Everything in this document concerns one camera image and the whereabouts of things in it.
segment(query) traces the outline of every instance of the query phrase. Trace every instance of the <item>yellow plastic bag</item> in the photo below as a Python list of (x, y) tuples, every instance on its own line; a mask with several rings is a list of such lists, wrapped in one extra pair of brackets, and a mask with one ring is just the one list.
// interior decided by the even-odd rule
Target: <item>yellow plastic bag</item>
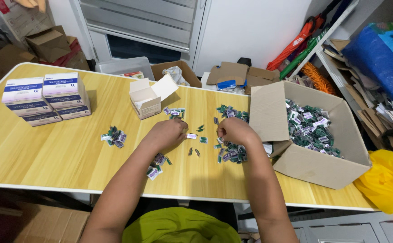
[(354, 181), (357, 189), (381, 211), (393, 213), (393, 152), (369, 151), (372, 168)]

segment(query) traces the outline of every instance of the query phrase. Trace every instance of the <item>plastic storage bin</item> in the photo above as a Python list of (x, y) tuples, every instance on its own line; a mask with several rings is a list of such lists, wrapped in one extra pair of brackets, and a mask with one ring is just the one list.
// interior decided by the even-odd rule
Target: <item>plastic storage bin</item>
[(113, 75), (142, 72), (144, 74), (144, 78), (155, 81), (153, 71), (151, 71), (150, 62), (146, 57), (101, 62), (96, 64), (96, 72)]

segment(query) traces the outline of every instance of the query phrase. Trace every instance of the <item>shelf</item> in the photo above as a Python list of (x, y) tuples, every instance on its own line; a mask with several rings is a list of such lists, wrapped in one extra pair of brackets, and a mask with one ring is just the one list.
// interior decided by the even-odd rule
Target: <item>shelf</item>
[(339, 25), (344, 21), (344, 19), (354, 10), (354, 8), (357, 6), (357, 3), (359, 3), (360, 0), (356, 0), (352, 2), (346, 9), (345, 11), (339, 16), (339, 19), (336, 20), (336, 22), (333, 24), (333, 26), (327, 31), (327, 33), (318, 41), (317, 45), (312, 49), (312, 51), (306, 56), (306, 58), (300, 63), (300, 65), (294, 70), (294, 72), (291, 74), (291, 77), (298, 74), (300, 69), (309, 61), (309, 59), (313, 56), (313, 54), (316, 53), (318, 50), (318, 47), (321, 47), (323, 43), (329, 38), (331, 34), (339, 27)]
[(316, 54), (318, 58), (321, 60), (321, 62), (323, 63), (324, 67), (327, 69), (327, 72), (329, 72), (334, 83), (339, 88), (340, 92), (344, 96), (346, 102), (348, 103), (352, 111), (356, 113), (357, 118), (360, 119), (360, 116), (359, 114), (357, 114), (357, 111), (361, 111), (361, 108), (359, 104), (355, 101), (355, 99), (351, 96), (350, 92), (346, 89), (345, 83), (347, 82), (343, 77), (343, 75), (334, 66), (333, 62), (330, 60), (330, 57), (323, 52), (323, 47), (321, 45), (318, 46), (316, 50)]

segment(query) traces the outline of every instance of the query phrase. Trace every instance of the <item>hand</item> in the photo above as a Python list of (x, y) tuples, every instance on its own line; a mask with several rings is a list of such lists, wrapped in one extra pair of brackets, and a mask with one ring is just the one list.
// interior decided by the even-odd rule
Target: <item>hand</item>
[(218, 126), (218, 136), (234, 144), (251, 146), (261, 143), (258, 134), (245, 121), (236, 117), (224, 119)]
[(160, 121), (145, 135), (140, 144), (145, 144), (154, 148), (156, 152), (160, 152), (165, 148), (181, 143), (186, 138), (186, 134), (182, 131), (188, 127), (187, 123), (181, 119)]

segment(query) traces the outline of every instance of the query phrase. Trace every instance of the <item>person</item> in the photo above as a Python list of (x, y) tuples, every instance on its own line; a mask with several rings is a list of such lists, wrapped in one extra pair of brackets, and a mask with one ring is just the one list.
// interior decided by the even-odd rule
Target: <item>person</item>
[[(181, 119), (154, 125), (104, 189), (81, 243), (241, 242), (237, 231), (228, 224), (183, 207), (148, 212), (125, 228), (147, 181), (148, 166), (158, 152), (181, 143), (186, 128), (188, 125)], [(261, 241), (297, 243), (279, 181), (258, 134), (235, 117), (224, 119), (217, 133), (226, 141), (243, 145), (247, 151), (246, 188)]]

